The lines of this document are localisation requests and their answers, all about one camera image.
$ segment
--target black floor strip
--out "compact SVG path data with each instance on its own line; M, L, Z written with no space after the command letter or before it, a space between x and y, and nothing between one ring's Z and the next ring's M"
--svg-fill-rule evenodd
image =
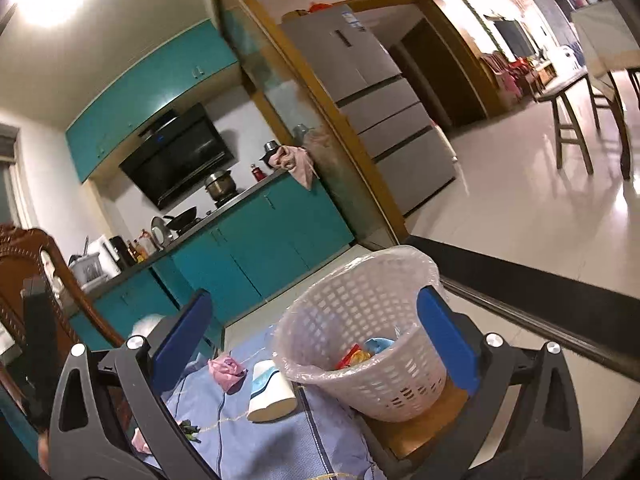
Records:
M640 300L434 240L405 243L436 262L450 290L477 291L485 308L640 381Z

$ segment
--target stainless steel pot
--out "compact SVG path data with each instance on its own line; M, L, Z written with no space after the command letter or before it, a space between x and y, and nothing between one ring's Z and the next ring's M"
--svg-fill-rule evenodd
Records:
M231 171L217 171L210 174L204 181L204 187L213 200L220 202L236 195L236 183L231 177Z

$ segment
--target red bottle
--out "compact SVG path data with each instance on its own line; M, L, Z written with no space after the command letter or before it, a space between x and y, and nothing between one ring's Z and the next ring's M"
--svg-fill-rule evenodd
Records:
M267 178L264 171L258 168L255 164L251 165L251 173L254 174L256 182L260 182L262 179Z

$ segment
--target white tablecloth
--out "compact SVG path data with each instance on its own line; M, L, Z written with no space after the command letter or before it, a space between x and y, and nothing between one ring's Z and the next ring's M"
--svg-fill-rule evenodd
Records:
M607 72L640 67L640 47L611 1L576 10L572 19L591 83L613 100L615 90Z

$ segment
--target refrigerator sticker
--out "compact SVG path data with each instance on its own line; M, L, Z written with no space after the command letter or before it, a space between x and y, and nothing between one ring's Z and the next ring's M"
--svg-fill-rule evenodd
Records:
M342 17L344 18L345 22L349 23L351 27L357 28L360 32L365 32L367 30L366 28L364 28L362 23L358 21L358 19L353 15L352 12L345 10L342 13Z

